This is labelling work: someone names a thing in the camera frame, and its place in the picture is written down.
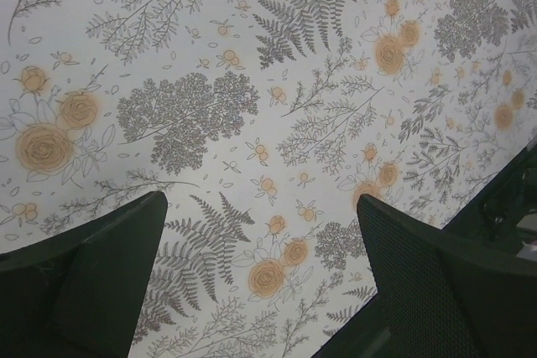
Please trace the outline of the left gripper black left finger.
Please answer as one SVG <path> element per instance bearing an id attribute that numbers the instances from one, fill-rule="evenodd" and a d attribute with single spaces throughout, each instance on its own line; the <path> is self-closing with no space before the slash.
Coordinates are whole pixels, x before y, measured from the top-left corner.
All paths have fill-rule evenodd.
<path id="1" fill-rule="evenodd" d="M 1 255 L 3 357 L 126 357 L 168 201 L 152 191 Z"/>

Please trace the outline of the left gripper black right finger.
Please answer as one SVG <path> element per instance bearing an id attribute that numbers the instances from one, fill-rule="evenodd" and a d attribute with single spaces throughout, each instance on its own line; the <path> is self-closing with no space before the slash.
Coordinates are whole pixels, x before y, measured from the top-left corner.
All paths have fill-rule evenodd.
<path id="1" fill-rule="evenodd" d="M 363 195 L 357 218 L 397 357 L 534 357 L 536 264 Z"/>

